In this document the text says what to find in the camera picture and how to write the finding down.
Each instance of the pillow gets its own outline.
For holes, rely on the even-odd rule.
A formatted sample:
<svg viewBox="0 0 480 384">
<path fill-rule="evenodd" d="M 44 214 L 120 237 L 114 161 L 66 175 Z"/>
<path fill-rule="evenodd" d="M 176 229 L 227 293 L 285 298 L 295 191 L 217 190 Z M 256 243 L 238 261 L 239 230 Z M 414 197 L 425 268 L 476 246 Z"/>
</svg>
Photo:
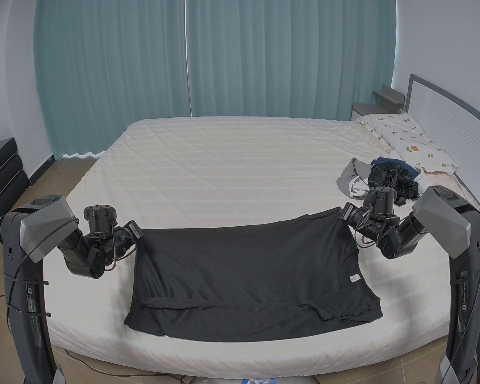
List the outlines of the pillow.
<svg viewBox="0 0 480 384">
<path fill-rule="evenodd" d="M 365 115 L 357 119 L 401 159 L 426 172 L 455 172 L 456 165 L 407 113 Z"/>
</svg>

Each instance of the curtain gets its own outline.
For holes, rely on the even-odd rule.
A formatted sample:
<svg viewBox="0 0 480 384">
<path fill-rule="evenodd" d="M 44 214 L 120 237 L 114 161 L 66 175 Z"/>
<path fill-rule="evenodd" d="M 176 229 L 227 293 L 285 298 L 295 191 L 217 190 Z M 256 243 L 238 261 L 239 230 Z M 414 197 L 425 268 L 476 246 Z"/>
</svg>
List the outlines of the curtain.
<svg viewBox="0 0 480 384">
<path fill-rule="evenodd" d="M 37 0 L 34 59 L 56 158 L 137 120 L 190 116 L 183 0 Z"/>
<path fill-rule="evenodd" d="M 186 0 L 193 116 L 349 120 L 390 85 L 395 0 Z"/>
</svg>

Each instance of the beige floor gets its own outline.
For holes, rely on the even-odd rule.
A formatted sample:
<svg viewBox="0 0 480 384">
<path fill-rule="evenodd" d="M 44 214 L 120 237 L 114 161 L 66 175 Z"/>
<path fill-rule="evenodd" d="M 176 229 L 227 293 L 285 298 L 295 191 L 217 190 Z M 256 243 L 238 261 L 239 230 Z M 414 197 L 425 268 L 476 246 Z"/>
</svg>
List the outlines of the beige floor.
<svg viewBox="0 0 480 384">
<path fill-rule="evenodd" d="M 95 159 L 93 158 L 64 158 L 57 161 L 33 187 L 30 187 L 25 191 L 15 207 L 21 206 L 35 197 L 40 197 L 46 194 L 68 195 L 94 162 Z M 2 273 L 3 268 L 0 262 L 1 295 L 4 294 Z M 0 315 L 0 383 L 21 383 L 23 380 L 22 369 L 15 352 L 12 338 L 7 329 L 4 305 L 0 305 Z M 395 359 L 349 371 L 317 375 L 316 378 L 320 384 L 414 384 L 416 382 L 432 384 L 435 379 L 440 355 L 445 350 L 445 344 L 446 338 L 443 337 Z M 55 359 L 62 366 L 68 384 L 178 383 L 177 380 L 170 377 L 137 376 L 119 378 L 106 376 L 93 372 L 81 363 L 70 358 L 63 349 L 55 346 L 53 348 Z M 148 373 L 134 368 L 106 363 L 104 361 L 86 357 L 81 358 L 90 366 L 102 372 L 120 375 Z M 190 379 L 190 377 L 187 377 L 184 381 L 188 383 Z"/>
</svg>

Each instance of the bed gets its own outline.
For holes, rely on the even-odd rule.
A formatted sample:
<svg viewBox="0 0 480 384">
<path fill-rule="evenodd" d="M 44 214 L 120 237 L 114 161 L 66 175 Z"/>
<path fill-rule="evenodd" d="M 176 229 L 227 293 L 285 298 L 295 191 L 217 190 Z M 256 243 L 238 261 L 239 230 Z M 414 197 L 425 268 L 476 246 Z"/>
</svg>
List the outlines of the bed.
<svg viewBox="0 0 480 384">
<path fill-rule="evenodd" d="M 412 86 L 408 102 L 421 98 Z M 435 138 L 432 130 L 429 135 Z M 388 155 L 388 148 L 358 122 L 143 120 L 128 127 L 67 201 L 77 217 L 88 205 L 110 204 L 120 225 L 135 219 L 142 228 L 267 223 L 343 206 L 349 199 L 336 179 L 350 159 L 370 162 Z M 462 160 L 454 158 L 460 167 Z M 467 170 L 461 173 L 467 186 L 474 185 Z M 452 175 L 429 177 L 459 193 L 466 190 Z M 471 191 L 478 192 L 475 185 Z M 396 214 L 404 217 L 411 206 L 396 208 Z M 80 221 L 80 229 L 88 232 L 86 221 Z M 72 275 L 54 250 L 44 259 L 50 338 L 82 355 L 139 369 L 244 378 L 346 370 L 399 356 L 447 334 L 448 257 L 430 235 L 402 258 L 387 260 L 373 247 L 360 250 L 359 260 L 367 284 L 381 298 L 382 318 L 298 339 L 205 343 L 152 336 L 123 325 L 132 299 L 134 256 L 91 280 Z"/>
</svg>

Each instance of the white wall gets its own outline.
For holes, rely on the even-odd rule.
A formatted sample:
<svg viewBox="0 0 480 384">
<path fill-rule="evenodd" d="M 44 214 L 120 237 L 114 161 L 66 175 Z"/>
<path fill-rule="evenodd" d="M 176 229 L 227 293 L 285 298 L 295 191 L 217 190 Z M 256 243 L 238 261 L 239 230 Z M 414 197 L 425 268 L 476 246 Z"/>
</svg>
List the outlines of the white wall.
<svg viewBox="0 0 480 384">
<path fill-rule="evenodd" d="M 392 87 L 413 73 L 480 110 L 480 0 L 396 0 Z"/>
<path fill-rule="evenodd" d="M 36 0 L 0 0 L 0 139 L 14 136 L 30 177 L 52 156 L 36 91 Z"/>
</svg>

